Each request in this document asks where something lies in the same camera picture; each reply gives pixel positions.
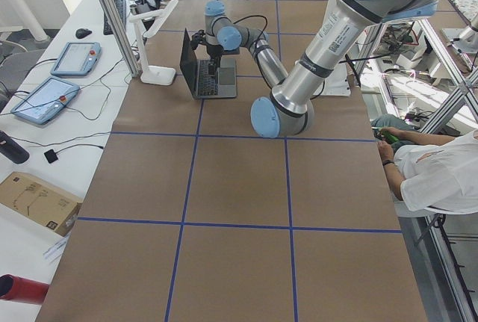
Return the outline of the person in white shirt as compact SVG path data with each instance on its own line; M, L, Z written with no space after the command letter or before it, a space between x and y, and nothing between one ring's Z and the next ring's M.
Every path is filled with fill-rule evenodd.
M477 212L477 130L425 134L384 114L370 122L398 217Z

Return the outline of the red cylinder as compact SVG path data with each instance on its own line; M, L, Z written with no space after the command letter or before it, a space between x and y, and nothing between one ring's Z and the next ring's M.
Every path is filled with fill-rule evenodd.
M1 299L41 305L50 285L31 279L5 274L1 276Z

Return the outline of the black water bottle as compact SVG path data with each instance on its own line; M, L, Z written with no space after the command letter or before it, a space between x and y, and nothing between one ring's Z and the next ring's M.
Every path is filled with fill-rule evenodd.
M0 136L1 154L6 158L15 164L23 164L29 159L30 155L28 151L21 147L7 133L1 131Z

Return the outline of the brown cardboard box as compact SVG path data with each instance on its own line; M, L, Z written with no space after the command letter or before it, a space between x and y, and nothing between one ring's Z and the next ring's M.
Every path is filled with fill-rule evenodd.
M12 172L1 183L1 204L64 237L82 199L30 173Z

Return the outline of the grey laptop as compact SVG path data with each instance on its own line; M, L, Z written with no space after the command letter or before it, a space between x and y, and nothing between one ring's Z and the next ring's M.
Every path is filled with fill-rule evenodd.
M190 37L184 30L180 69L194 99L233 99L237 96L236 60L222 58L218 73L208 74L210 59L198 59L190 47Z

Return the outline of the aluminium frame post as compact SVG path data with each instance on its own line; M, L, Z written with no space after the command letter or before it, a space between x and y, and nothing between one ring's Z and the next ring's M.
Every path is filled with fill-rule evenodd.
M131 50L125 28L123 27L123 23L120 20L120 15L117 13L114 0L99 0L99 3L102 6L106 17L108 18L108 21L113 31L113 36L117 42L123 60L125 61L128 70L131 73L131 76L133 78L139 76L139 65L137 63L133 51Z

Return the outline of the black mouse pad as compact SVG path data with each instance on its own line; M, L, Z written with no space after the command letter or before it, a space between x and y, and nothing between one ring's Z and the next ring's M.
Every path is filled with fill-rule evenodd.
M239 54L240 54L240 48L231 49L231 50L223 49L223 55L239 55Z

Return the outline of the blue teach pendant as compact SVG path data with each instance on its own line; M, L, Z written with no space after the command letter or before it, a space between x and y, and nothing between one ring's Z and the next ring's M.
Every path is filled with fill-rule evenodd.
M79 90L79 85L51 76L21 99L10 112L27 122L45 125L77 96Z
M57 77L84 77L96 65L102 47L98 42L68 42L50 73Z

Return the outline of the black computer mouse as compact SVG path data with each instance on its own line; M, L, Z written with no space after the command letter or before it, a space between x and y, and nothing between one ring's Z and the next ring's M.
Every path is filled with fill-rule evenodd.
M85 37L88 37L90 34L92 34L91 30L87 28L79 28L75 32L75 37L77 39L84 39Z

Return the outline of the far blue teach pendant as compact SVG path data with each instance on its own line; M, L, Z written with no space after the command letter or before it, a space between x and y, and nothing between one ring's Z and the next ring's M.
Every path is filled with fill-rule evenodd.
M102 47L98 42L68 42L50 73L57 77L84 77L96 65Z

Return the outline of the near blue teach pendant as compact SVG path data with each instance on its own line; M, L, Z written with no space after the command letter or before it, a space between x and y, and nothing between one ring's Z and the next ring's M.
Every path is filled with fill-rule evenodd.
M77 96L79 90L79 85L51 76L21 99L10 112L27 122L45 125Z

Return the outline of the small black square device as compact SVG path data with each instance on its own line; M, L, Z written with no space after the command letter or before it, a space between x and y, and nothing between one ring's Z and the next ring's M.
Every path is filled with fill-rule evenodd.
M49 149L43 154L49 164L52 164L53 162L56 162L58 160L58 153L53 149Z

